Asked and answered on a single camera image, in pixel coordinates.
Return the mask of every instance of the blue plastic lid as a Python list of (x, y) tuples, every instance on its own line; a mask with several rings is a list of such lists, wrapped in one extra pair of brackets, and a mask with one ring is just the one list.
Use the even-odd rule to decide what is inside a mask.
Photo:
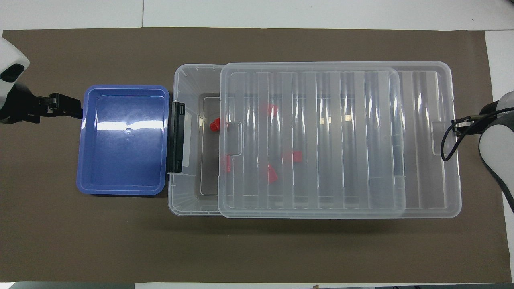
[(77, 187), (155, 195), (164, 188), (170, 94), (159, 85), (94, 85), (84, 95)]

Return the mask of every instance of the brown table surface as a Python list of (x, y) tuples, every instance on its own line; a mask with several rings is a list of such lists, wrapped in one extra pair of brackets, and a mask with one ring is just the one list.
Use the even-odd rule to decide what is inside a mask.
[[(457, 116), (492, 101), (483, 31), (137, 28), (4, 31), (32, 92), (161, 84), (184, 63), (438, 60)], [(75, 186), (80, 121), (0, 125), (0, 281), (510, 282), (502, 197), (459, 148), (462, 212), (433, 220), (180, 217), (156, 197)]]

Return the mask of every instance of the transparent plastic lid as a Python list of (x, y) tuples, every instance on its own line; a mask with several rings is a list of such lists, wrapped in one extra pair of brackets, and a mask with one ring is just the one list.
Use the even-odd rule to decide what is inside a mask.
[(454, 119), (442, 62), (230, 63), (219, 95), (224, 216), (460, 212), (458, 158), (443, 162), (438, 154)]

